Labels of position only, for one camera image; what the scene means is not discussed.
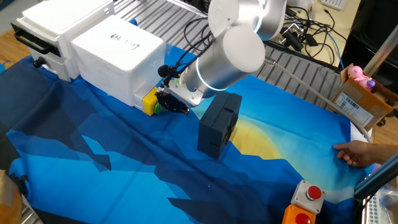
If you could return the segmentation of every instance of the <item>sticker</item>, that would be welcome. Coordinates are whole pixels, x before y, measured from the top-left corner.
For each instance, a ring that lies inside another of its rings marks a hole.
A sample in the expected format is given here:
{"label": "sticker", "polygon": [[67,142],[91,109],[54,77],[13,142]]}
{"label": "sticker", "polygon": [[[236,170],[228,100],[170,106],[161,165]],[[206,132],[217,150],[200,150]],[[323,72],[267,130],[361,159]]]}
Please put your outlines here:
{"label": "sticker", "polygon": [[343,111],[356,118],[360,123],[363,124],[363,126],[368,125],[373,119],[373,115],[371,113],[364,110],[344,93],[341,93],[341,95],[338,97],[336,105]]}

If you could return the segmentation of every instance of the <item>black box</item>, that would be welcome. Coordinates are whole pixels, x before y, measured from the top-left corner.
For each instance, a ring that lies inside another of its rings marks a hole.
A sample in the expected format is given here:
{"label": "black box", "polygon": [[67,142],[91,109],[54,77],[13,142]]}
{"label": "black box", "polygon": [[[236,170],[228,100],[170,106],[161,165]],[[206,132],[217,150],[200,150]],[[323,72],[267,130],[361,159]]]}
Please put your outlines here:
{"label": "black box", "polygon": [[218,159],[238,121],[242,96],[217,93],[199,124],[198,150]]}

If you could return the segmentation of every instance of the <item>orange button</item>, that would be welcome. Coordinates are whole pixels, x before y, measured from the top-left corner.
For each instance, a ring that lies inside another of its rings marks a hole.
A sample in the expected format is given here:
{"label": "orange button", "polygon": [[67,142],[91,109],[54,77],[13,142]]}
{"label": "orange button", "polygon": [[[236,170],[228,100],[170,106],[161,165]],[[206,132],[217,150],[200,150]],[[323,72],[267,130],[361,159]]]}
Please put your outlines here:
{"label": "orange button", "polygon": [[294,205],[285,209],[282,224],[315,224],[316,216]]}

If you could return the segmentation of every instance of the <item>white styrofoam box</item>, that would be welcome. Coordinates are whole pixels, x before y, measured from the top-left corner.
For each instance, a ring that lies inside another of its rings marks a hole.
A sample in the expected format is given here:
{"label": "white styrofoam box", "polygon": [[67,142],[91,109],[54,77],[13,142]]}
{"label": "white styrofoam box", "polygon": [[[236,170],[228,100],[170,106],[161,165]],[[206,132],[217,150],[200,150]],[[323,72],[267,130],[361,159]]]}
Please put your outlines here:
{"label": "white styrofoam box", "polygon": [[80,74],[70,42],[112,14],[112,0],[51,0],[27,9],[22,13],[24,17],[17,19],[17,22],[22,29],[59,49],[60,58],[52,53],[43,55],[32,49],[30,52],[46,60],[48,64],[43,67],[70,82],[71,78],[75,79]]}
{"label": "white styrofoam box", "polygon": [[318,213],[321,212],[324,200],[324,191],[319,189],[317,186],[302,180],[298,183],[290,203],[314,215],[318,215]]}
{"label": "white styrofoam box", "polygon": [[129,106],[142,104],[134,97],[140,88],[160,81],[165,42],[116,16],[77,37],[72,47],[81,76]]}

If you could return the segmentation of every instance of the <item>white cable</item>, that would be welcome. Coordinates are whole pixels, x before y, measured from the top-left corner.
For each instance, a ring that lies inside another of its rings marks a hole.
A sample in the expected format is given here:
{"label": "white cable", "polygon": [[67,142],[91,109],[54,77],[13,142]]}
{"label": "white cable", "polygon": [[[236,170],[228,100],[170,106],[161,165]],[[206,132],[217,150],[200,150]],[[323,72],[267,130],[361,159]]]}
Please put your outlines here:
{"label": "white cable", "polygon": [[368,132],[365,130],[363,125],[354,117],[352,117],[350,114],[347,112],[343,111],[340,109],[338,106],[336,106],[334,103],[332,103],[328,98],[324,97],[322,94],[320,94],[318,91],[314,90],[310,85],[306,84],[303,82],[301,79],[296,77],[293,73],[288,71],[285,67],[279,65],[276,63],[275,60],[266,58],[266,62],[275,65],[276,67],[282,69],[286,74],[288,74],[290,77],[292,77],[294,80],[296,80],[299,84],[303,85],[305,88],[313,92],[315,95],[317,95],[319,98],[321,98],[323,101],[325,101],[329,106],[331,106],[335,111],[341,113],[342,115],[346,116],[352,123],[355,124],[355,126],[359,129],[359,131],[365,136],[366,140],[370,143],[372,143],[371,138],[368,134]]}

